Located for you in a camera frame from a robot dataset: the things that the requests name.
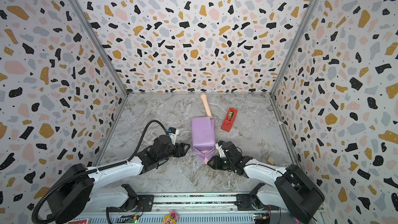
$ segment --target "gray marble surface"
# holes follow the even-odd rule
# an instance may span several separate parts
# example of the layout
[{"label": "gray marble surface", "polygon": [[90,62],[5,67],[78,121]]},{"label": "gray marble surface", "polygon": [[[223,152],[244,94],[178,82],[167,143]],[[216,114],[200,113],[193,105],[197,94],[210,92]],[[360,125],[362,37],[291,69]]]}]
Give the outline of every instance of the gray marble surface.
[{"label": "gray marble surface", "polygon": [[[268,94],[208,94],[207,97],[215,119],[216,142],[232,141],[242,149],[244,156],[254,157],[261,162],[272,157],[276,166],[291,164]],[[238,115],[231,131],[226,132],[220,128],[229,107],[237,109]],[[180,134],[177,143],[192,144],[191,119],[205,116],[200,94],[132,94],[101,165],[128,158],[145,125],[152,119],[159,120],[166,128],[178,128]],[[162,134],[162,128],[152,123],[140,151]],[[159,169],[124,178],[110,187],[120,183],[130,184],[136,192],[237,192],[251,191],[259,181],[232,172],[212,170],[190,149],[185,157],[172,157]]]}]

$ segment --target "metal base plate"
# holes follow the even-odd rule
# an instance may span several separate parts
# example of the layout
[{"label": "metal base plate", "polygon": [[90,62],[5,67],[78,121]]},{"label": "metal base plate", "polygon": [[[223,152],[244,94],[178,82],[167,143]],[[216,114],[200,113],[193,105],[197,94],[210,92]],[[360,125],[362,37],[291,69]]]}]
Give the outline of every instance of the metal base plate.
[{"label": "metal base plate", "polygon": [[[152,206],[153,206],[153,199],[154,195],[138,195],[137,197],[137,204],[138,204],[138,211],[137,213],[142,213],[142,212],[151,212],[152,211]],[[110,207],[109,212],[124,212],[125,210],[123,208],[114,208]]]},{"label": "metal base plate", "polygon": [[[238,211],[257,211],[258,209],[253,208],[250,204],[250,194],[237,194],[236,195],[236,206],[238,207]],[[271,206],[271,210],[276,211],[279,210],[279,207],[274,205],[266,205],[264,207],[265,211],[269,210],[269,206]]]}]

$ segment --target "patterned wall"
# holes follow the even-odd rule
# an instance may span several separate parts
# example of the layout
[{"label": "patterned wall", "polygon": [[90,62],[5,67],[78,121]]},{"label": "patterned wall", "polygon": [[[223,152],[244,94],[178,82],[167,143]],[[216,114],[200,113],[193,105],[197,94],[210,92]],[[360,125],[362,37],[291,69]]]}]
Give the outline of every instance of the patterned wall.
[{"label": "patterned wall", "polygon": [[122,94],[66,0],[2,0],[0,17],[0,223],[26,224],[61,174],[94,161]]},{"label": "patterned wall", "polygon": [[320,0],[275,99],[331,223],[398,223],[397,0]]},{"label": "patterned wall", "polygon": [[266,92],[310,0],[78,0],[129,91]]}]

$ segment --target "pink toy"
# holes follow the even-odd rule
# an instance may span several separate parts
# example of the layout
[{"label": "pink toy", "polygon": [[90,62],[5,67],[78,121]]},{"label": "pink toy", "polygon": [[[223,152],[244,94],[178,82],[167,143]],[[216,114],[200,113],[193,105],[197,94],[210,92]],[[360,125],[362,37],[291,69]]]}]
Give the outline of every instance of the pink toy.
[{"label": "pink toy", "polygon": [[164,224],[176,224],[176,220],[178,220],[179,216],[172,210],[170,210],[169,215],[164,217]]}]

